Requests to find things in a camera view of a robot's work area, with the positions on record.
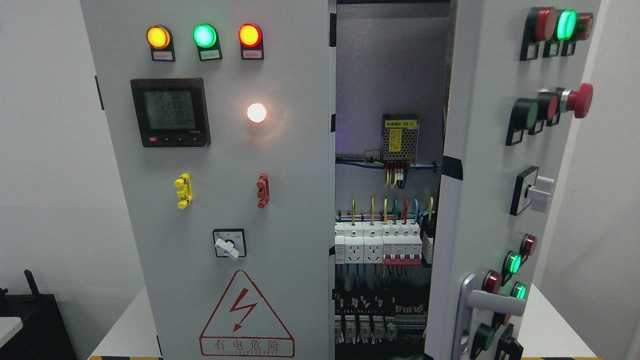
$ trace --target yellow connector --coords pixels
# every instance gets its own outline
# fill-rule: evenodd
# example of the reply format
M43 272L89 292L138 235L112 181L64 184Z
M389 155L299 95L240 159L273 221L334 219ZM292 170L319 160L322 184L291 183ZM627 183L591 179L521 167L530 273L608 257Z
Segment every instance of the yellow connector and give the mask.
M178 188L178 191L176 191L175 194L180 199L178 202L178 208L182 210L189 206L193 200L193 194L191 193L191 177L185 172L173 182L173 185Z

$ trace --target yellow black hazard tape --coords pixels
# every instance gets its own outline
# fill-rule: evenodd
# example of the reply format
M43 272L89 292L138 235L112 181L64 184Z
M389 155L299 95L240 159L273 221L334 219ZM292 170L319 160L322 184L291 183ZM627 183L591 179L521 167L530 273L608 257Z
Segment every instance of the yellow black hazard tape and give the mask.
M522 360L602 360L599 357L523 357Z
M91 356L89 360L163 360L162 357Z

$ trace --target lightning bolt symbol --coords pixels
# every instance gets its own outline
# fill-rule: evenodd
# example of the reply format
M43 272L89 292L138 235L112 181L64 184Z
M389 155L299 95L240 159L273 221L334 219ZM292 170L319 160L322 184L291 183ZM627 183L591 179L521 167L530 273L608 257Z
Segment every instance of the lightning bolt symbol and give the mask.
M231 307L231 310L229 310L229 313L233 313L234 311L238 311L238 310L242 310L242 309L249 309L249 311L247 311L246 314L244 314L244 317L242 318L242 320L240 320L240 322L237 323L236 326L234 326L234 332L238 331L238 329L240 329L242 327L241 324L244 321L244 319L246 319L246 317L249 316L249 314L253 311L255 306L258 304L256 302L256 303L253 303L253 304L249 304L249 305L245 305L245 306L241 306L241 307L236 307L240 303L240 301L242 301L242 299L244 298L244 296L248 292L249 292L249 289L243 288L242 291L240 291L240 295L238 295L238 298L236 299L236 302Z

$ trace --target yellow indicator light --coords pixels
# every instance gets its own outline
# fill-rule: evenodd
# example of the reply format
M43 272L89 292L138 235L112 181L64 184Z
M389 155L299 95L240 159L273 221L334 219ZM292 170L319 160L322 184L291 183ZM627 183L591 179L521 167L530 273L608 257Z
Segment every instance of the yellow indicator light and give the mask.
M246 116L253 122L262 122L267 117L267 108L256 102L246 109Z
M171 42L169 29L162 25L153 25L147 30L147 41L154 49L164 49Z
M258 28L258 25L247 23L238 30L238 38L244 46L254 47L262 40L262 31Z

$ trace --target high voltage warning symbol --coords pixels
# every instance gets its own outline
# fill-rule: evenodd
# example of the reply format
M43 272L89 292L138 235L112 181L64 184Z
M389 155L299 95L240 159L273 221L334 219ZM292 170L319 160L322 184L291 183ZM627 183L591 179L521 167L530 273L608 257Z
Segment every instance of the high voltage warning symbol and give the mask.
M295 341L244 270L231 277L200 335L205 356L293 357Z

